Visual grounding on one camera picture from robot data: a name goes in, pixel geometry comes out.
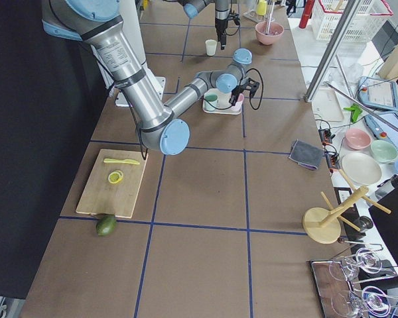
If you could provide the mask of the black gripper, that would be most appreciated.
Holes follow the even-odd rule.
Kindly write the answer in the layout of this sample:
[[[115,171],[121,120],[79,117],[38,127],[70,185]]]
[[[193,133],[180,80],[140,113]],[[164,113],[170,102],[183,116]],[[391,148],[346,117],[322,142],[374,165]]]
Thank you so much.
[[[240,25],[239,14],[232,9],[215,11],[215,28],[217,34],[217,41],[220,42],[220,49],[225,50],[226,48],[226,29],[228,22],[233,21],[235,25]]]
[[[232,91],[232,96],[230,97],[230,104],[237,105],[239,103],[240,93],[244,91],[249,92],[249,96],[254,96],[256,91],[259,89],[260,83],[251,78],[245,78],[244,83],[237,85]]]

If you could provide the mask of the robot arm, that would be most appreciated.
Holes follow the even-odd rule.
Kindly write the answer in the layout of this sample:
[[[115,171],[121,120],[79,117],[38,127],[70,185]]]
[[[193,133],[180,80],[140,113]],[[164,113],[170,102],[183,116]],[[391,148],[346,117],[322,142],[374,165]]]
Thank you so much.
[[[217,35],[217,42],[220,43],[221,50],[226,48],[228,24],[233,21],[240,26],[239,14],[232,9],[232,1],[229,0],[178,0],[189,19],[197,17],[210,3],[214,4],[214,21]]]
[[[166,103],[158,83],[147,70],[134,1],[42,1],[44,31],[52,36],[92,45],[111,74],[115,87],[139,116],[137,134],[142,145],[166,155],[182,152],[190,138],[188,125],[179,118],[209,89],[232,93],[235,103],[245,90],[253,96],[259,82],[246,76],[251,63],[248,49],[237,49],[224,70],[195,75]]]

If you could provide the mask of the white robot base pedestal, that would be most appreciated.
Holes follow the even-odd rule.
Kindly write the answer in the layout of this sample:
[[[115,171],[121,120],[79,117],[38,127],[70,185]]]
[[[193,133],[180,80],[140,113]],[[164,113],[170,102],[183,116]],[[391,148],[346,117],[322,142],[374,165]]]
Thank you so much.
[[[139,25],[140,13],[135,0],[121,0],[119,2],[119,14],[123,19],[123,34],[133,49],[138,61],[145,69],[147,77],[150,79],[159,98],[162,99],[166,79],[164,77],[155,76],[148,67]]]

